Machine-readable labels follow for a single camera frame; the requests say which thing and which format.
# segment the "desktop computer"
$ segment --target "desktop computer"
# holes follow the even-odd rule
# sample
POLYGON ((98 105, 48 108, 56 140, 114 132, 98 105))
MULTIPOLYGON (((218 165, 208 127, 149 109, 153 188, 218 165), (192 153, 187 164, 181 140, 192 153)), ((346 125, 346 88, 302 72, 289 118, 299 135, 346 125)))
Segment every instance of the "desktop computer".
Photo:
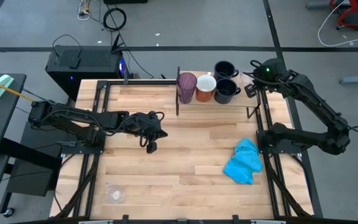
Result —
POLYGON ((123 49, 119 49, 119 35, 110 46, 62 46, 56 45, 51 52, 45 71, 76 101, 81 80, 130 79, 123 49))

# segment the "red chair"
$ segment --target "red chair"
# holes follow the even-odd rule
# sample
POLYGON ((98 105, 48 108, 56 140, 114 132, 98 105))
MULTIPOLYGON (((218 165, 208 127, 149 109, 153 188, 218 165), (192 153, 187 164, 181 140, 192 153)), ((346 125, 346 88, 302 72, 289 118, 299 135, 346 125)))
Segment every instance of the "red chair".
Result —
MULTIPOLYGON (((331 0, 329 5, 332 9, 335 9, 339 3, 336 0, 331 0)), ((358 0, 349 0, 350 6, 340 6, 338 8, 339 19, 337 30, 342 29, 343 27, 351 27, 358 30, 358 0)))

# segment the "black mug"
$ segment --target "black mug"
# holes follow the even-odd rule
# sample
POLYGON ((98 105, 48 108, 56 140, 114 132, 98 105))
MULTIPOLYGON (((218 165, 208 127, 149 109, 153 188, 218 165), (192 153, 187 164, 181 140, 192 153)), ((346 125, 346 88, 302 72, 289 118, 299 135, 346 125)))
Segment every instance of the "black mug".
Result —
POLYGON ((222 78, 234 78, 238 76, 239 71, 234 65, 227 61, 220 61, 214 67, 214 78, 219 81, 222 78))
POLYGON ((222 78, 216 83, 214 98, 220 104, 230 103, 231 98, 241 92, 237 84, 228 78, 222 78))

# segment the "yellow stick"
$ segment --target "yellow stick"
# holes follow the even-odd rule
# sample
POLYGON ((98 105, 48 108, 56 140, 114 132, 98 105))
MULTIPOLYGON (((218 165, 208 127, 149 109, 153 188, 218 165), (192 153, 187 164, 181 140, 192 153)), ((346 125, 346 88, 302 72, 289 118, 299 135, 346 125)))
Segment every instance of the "yellow stick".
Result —
POLYGON ((34 101, 32 98, 29 98, 28 96, 25 96, 25 95, 23 95, 22 93, 18 93, 18 92, 14 91, 14 90, 12 90, 12 89, 10 89, 10 88, 8 88, 8 87, 4 87, 4 86, 1 85, 1 84, 0 84, 0 88, 3 88, 4 90, 6 90, 6 91, 8 91, 8 92, 10 92, 10 93, 13 93, 13 94, 15 94, 15 95, 17 95, 17 96, 19 96, 19 97, 23 97, 23 98, 25 98, 26 100, 29 100, 30 102, 33 102, 33 101, 34 101))

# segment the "concrete floor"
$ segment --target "concrete floor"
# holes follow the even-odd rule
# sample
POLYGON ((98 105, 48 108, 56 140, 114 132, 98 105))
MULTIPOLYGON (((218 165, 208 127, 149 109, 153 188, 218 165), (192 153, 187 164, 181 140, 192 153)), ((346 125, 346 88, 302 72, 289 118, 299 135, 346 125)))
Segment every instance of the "concrete floor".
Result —
MULTIPOLYGON (((304 0, 270 0, 277 34, 282 47, 322 47, 317 30, 328 10, 307 11, 304 0)), ((91 13, 98 16, 99 2, 91 2, 91 13)), ((110 34, 95 21, 78 21, 74 0, 9 0, 0 9, 0 47, 51 47, 59 35, 70 34, 82 45, 109 45, 110 34)), ((128 46, 245 46, 273 47, 263 1, 258 0, 149 0, 147 4, 123 4, 128 20, 122 30, 128 46)), ((322 31, 325 42, 334 44, 358 38, 358 32, 335 30, 335 15, 322 31)), ((74 45, 70 39, 59 44, 74 45)), ((358 47, 343 45, 340 47, 358 47)), ((249 61, 276 57, 271 52, 175 51, 133 52, 150 73, 167 78, 176 75, 177 66, 185 70, 212 70, 219 60, 231 61, 239 70, 250 70, 249 61)), ((0 53, 0 73, 25 73, 25 88, 57 102, 66 94, 45 73, 48 52, 0 53)), ((341 86, 341 77, 358 75, 358 52, 284 52, 288 68, 308 75, 316 91, 349 124, 358 125, 358 85, 341 86)), ((131 69, 147 75, 131 60, 131 69)), ((18 107, 29 111, 30 104, 20 100, 18 107)), ((303 129, 323 132, 326 128, 311 112, 297 103, 303 129)), ((6 137, 20 141, 27 115, 15 110, 6 137)), ((358 220, 358 134, 351 132, 346 153, 330 156, 310 149, 316 188, 326 218, 358 220)), ((3 192, 5 184, 0 187, 3 192)), ((0 215, 0 223, 41 220, 48 217, 52 194, 46 197, 13 195, 11 218, 0 215)))

